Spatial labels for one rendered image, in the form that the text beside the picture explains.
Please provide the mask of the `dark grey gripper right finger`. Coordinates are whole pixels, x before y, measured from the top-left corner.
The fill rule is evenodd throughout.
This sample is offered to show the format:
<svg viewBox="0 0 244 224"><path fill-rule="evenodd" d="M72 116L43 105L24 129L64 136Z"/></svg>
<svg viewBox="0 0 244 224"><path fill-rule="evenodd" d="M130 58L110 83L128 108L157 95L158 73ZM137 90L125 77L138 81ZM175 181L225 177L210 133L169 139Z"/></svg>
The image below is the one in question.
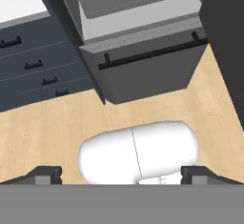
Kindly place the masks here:
<svg viewBox="0 0 244 224"><path fill-rule="evenodd" d="M215 174L206 166L182 166L181 175L182 185L241 185L241 182Z"/></svg>

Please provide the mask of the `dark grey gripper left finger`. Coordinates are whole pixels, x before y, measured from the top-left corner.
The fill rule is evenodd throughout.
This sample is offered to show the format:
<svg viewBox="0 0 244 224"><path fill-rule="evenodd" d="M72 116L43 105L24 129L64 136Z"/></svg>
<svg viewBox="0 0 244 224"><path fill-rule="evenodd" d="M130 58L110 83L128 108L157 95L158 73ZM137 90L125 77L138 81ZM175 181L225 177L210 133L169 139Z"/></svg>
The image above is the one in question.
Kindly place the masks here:
<svg viewBox="0 0 244 224"><path fill-rule="evenodd" d="M29 173L0 182L0 185L61 185L61 166L37 166Z"/></svg>

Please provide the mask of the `white rounded capsule object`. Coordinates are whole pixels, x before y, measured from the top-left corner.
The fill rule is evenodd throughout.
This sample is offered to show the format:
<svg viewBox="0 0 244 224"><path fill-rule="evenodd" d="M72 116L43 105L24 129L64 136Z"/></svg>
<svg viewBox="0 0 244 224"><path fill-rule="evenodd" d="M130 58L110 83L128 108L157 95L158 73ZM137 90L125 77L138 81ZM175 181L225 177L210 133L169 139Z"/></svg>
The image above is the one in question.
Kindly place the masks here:
<svg viewBox="0 0 244 224"><path fill-rule="evenodd" d="M199 156L194 131L182 121L158 121L85 140L77 164L89 184L178 185L183 166Z"/></svg>

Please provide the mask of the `dark blue drawer front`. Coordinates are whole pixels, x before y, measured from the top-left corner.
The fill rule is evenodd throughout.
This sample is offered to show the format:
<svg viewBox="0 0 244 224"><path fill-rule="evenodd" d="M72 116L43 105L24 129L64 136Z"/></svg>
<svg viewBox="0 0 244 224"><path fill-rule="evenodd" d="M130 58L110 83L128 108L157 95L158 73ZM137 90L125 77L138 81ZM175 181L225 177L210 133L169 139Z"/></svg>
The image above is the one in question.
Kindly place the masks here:
<svg viewBox="0 0 244 224"><path fill-rule="evenodd" d="M0 112L19 108L31 103L56 98L56 91L61 92L65 89L68 89L69 94L72 94L76 92L91 90L93 88L94 84L89 79L89 77L82 77L25 92L9 92L7 89L0 89Z"/></svg>
<svg viewBox="0 0 244 224"><path fill-rule="evenodd" d="M57 68L35 71L15 78L1 80L0 89L7 89L9 92L25 92L33 89L44 88L48 85L43 86L41 84L43 79L52 79L54 76L58 78L58 82L49 85L56 85L57 83L82 77L89 77L89 79L91 79L87 70L81 63L70 63Z"/></svg>
<svg viewBox="0 0 244 224"><path fill-rule="evenodd" d="M26 63L33 64L39 59L43 63L42 67L24 69ZM22 51L0 58L0 81L76 62L77 57L68 42L60 42L32 51Z"/></svg>
<svg viewBox="0 0 244 224"><path fill-rule="evenodd" d="M65 41L66 34L60 24L52 17L40 18L0 29L0 42L21 37L22 43L16 46L0 49L0 57L29 51L49 44Z"/></svg>

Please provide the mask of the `dark grey tall cabinet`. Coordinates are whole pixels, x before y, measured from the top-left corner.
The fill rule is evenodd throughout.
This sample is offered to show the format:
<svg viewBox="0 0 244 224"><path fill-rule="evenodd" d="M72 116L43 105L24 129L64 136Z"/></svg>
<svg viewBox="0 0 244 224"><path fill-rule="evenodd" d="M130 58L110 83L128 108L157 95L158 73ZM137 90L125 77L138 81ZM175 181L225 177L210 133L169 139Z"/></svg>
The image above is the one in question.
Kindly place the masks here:
<svg viewBox="0 0 244 224"><path fill-rule="evenodd" d="M200 18L244 131L244 0L203 0Z"/></svg>

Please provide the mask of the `grey oven body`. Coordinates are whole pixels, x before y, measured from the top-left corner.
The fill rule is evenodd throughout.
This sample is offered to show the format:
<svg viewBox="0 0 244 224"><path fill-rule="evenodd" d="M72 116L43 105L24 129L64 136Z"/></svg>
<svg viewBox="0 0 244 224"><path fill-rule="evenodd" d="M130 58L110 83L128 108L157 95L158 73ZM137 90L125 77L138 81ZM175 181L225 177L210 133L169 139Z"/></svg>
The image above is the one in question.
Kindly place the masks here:
<svg viewBox="0 0 244 224"><path fill-rule="evenodd" d="M200 11L200 0L65 0L84 42Z"/></svg>

